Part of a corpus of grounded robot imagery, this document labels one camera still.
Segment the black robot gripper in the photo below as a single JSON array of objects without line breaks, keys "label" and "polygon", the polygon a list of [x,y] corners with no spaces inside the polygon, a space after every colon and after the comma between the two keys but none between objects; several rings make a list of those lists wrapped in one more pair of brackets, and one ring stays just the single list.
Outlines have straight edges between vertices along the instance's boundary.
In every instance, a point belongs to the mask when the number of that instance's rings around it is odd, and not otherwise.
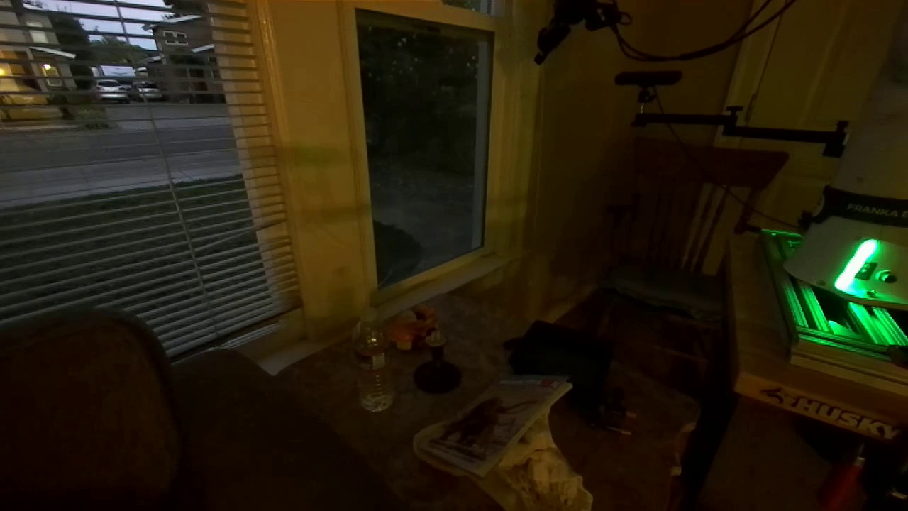
[{"label": "black robot gripper", "polygon": [[615,29],[627,20],[615,0],[552,0],[549,20],[537,32],[532,63],[542,66],[575,29]]}]

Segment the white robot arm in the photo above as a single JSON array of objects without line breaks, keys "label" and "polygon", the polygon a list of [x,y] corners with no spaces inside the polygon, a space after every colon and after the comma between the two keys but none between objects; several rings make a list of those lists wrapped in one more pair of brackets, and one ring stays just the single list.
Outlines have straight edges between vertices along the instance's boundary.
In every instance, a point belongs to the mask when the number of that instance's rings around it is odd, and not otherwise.
[{"label": "white robot arm", "polygon": [[874,78],[856,124],[830,129],[744,124],[737,107],[722,114],[656,114],[659,84],[676,84],[677,70],[620,70],[619,84],[637,88],[635,124],[711,124],[722,137],[810,141],[839,161],[822,188],[820,209],[809,216],[786,273],[850,301],[901,308],[908,296],[908,44],[904,17]]}]

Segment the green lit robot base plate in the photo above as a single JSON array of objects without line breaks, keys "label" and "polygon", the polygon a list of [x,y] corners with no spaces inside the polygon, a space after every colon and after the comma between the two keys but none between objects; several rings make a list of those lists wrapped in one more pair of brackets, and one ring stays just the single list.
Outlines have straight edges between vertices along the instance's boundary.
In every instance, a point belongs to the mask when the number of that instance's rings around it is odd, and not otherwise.
[{"label": "green lit robot base plate", "polygon": [[908,354],[904,311],[839,298],[782,270],[800,247],[792,229],[762,229],[759,247],[788,332],[788,354],[866,358],[901,364]]}]

